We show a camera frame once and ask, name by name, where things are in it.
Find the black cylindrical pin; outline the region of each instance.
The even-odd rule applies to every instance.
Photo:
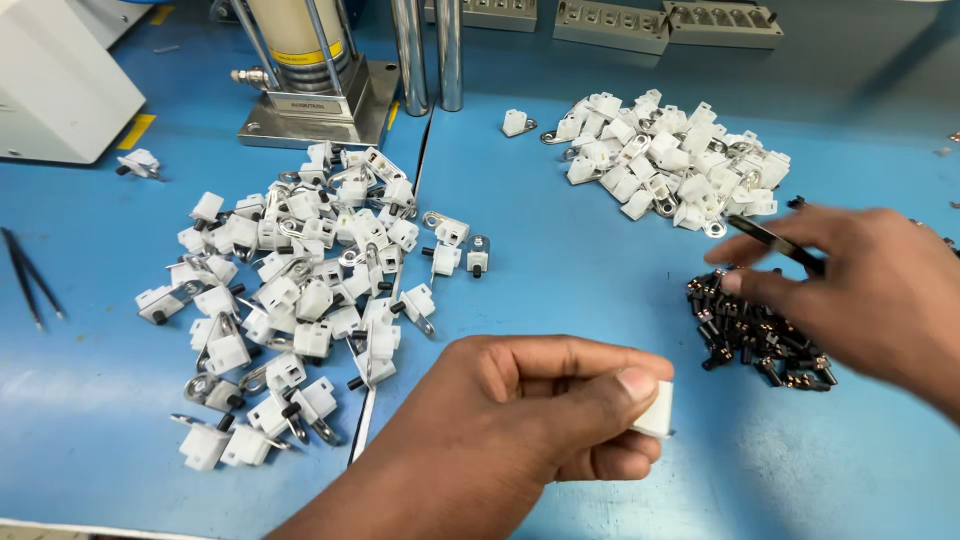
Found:
[[[227,405],[230,405],[233,408],[243,408],[247,406],[247,400],[236,394],[233,394],[232,396],[227,396]]]
[[[222,431],[224,433],[230,429],[230,426],[233,424],[233,415],[227,413],[223,418],[220,419],[220,422],[217,424],[217,431]]]

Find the metal rod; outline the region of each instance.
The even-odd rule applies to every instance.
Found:
[[[250,22],[250,18],[247,16],[247,8],[243,5],[243,0],[230,0],[230,4],[233,6],[233,11],[236,13],[237,18],[240,19],[240,25],[243,26],[244,32],[247,33],[250,43],[253,44],[253,50],[256,51],[260,62],[263,63],[263,71],[267,75],[267,86],[270,89],[282,89],[274,75],[274,65],[270,63],[270,57],[268,57],[267,52],[263,50],[263,45],[260,44],[260,38],[257,37],[256,30],[253,29],[253,23]]]
[[[330,45],[326,42],[324,33],[324,24],[320,22],[320,13],[317,11],[317,5],[314,0],[303,0],[306,4],[306,12],[310,15],[310,24],[313,25],[313,32],[317,35],[317,41],[320,43],[320,50],[324,53],[324,63],[326,71],[330,75],[330,83],[333,85],[333,91],[338,96],[344,95],[344,89],[340,86],[340,74],[337,73],[337,66],[333,63],[333,55],[330,54]]]
[[[347,37],[347,49],[350,51],[350,57],[357,59],[357,45],[353,42],[353,31],[350,29],[350,21],[347,19],[347,6],[344,0],[336,1],[337,14],[340,15],[340,26],[344,27],[344,35]]]
[[[423,68],[423,40],[420,37],[420,0],[390,0],[394,11],[396,54],[407,114],[427,112],[426,73]]]
[[[441,107],[456,112],[464,107],[463,50],[460,42],[462,0],[437,0],[436,11]]]

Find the finger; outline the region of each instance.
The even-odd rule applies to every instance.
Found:
[[[548,400],[532,403],[525,414],[540,424],[545,442],[558,457],[613,439],[657,398],[656,376],[642,367],[608,373]]]
[[[762,223],[764,229],[796,244],[812,246],[824,253],[835,252],[843,235],[850,226],[855,212],[823,207],[803,208],[795,213]],[[737,266],[749,266],[770,252],[770,247],[747,234],[739,234],[714,247],[704,255],[709,264],[732,262]]]
[[[797,307],[797,297],[803,293],[806,282],[788,280],[777,272],[734,270],[723,277],[721,286],[734,296],[754,304],[766,304],[790,318]]]
[[[577,455],[557,471],[557,481],[640,480],[650,474],[650,459],[639,452],[604,443]]]
[[[609,443],[622,446],[633,452],[640,452],[646,455],[651,463],[656,463],[660,459],[660,441],[650,435],[644,435],[637,431],[626,431],[611,439]]]
[[[490,343],[498,361],[516,365],[522,379],[592,378],[628,366],[643,367],[659,380],[673,379],[662,356],[569,335],[504,336]]]

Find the metal mold block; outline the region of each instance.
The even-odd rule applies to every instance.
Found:
[[[684,45],[773,49],[783,39],[775,13],[751,4],[663,2],[670,42]]]
[[[511,32],[533,32],[537,28],[537,0],[463,0],[464,26]],[[425,0],[423,17],[437,22],[435,0]]]
[[[561,0],[553,38],[662,55],[670,42],[665,12]]]
[[[363,90],[353,122],[281,116],[266,93],[260,96],[237,133],[247,146],[306,148],[330,140],[344,146],[379,146],[390,105],[396,95],[400,70],[388,61],[368,61],[370,79]]]

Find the blue workbench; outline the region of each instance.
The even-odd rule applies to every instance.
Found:
[[[655,2],[630,2],[642,7]],[[957,237],[960,146],[958,2],[770,2],[785,40],[775,51],[671,45],[661,58],[553,40],[556,2],[539,6],[531,35],[464,29],[465,107],[429,117],[401,113],[384,152],[408,174],[430,121],[419,185],[421,211],[463,220],[492,241],[480,280],[459,271],[434,286],[437,328],[428,340],[401,317],[398,373],[379,385],[375,435],[452,339],[478,332],[566,332],[667,356],[677,368],[675,438],[643,482],[548,487],[517,538],[948,538],[960,526],[956,430],[898,390],[837,368],[827,394],[771,389],[752,368],[706,373],[684,283],[708,268],[714,241],[673,230],[655,215],[630,221],[597,183],[571,186],[563,145],[539,142],[570,102],[608,91],[630,100],[651,87],[663,103],[713,105],[731,133],[751,130],[791,156],[778,192],[853,207],[889,206]],[[390,12],[370,2],[356,35],[374,60],[396,57]],[[435,39],[426,25],[428,74]],[[154,55],[178,44],[181,50]],[[156,114],[138,146],[171,182],[111,172],[120,151],[70,167],[0,160],[2,224],[60,296],[70,319],[41,302],[49,332],[33,327],[9,265],[0,263],[0,517],[256,538],[344,470],[350,444],[313,437],[253,469],[196,473],[177,447],[195,353],[186,328],[134,315],[133,296],[167,282],[181,253],[177,231],[205,190],[228,202],[262,191],[295,168],[298,151],[235,140],[255,92],[228,72],[255,64],[240,30],[207,24],[180,2],[160,26],[141,23],[113,53]],[[508,139],[507,109],[540,130]],[[432,235],[421,233],[420,245]],[[799,275],[782,258],[782,266]],[[238,280],[253,289],[248,268]],[[429,281],[426,258],[407,258],[401,283]],[[345,348],[310,379],[337,387],[334,428],[352,439],[363,393]]]

